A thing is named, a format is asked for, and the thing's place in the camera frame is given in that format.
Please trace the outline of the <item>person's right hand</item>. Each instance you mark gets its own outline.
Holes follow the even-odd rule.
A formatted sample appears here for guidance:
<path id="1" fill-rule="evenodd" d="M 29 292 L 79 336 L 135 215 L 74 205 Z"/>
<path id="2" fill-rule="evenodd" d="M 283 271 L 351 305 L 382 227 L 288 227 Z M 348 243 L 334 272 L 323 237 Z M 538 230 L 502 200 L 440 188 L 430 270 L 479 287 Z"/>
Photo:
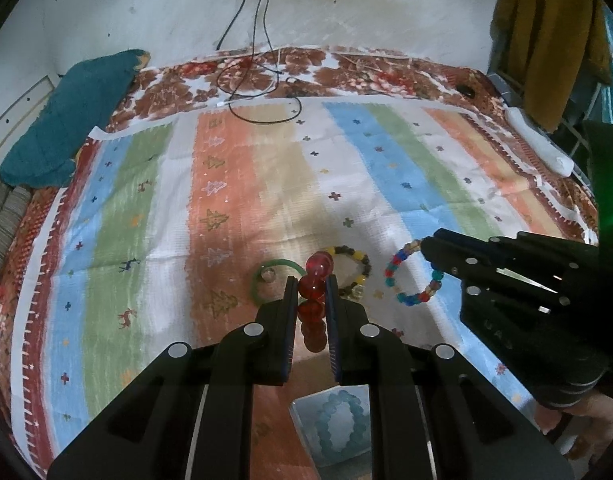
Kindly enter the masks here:
<path id="1" fill-rule="evenodd" d="M 534 420 L 538 428 L 547 434 L 556 428 L 564 414 L 571 415 L 581 425 L 574 433 L 575 440 L 565 456 L 569 460 L 589 458 L 591 463 L 596 463 L 613 440 L 613 399 L 592 391 L 563 411 L 537 404 Z"/>

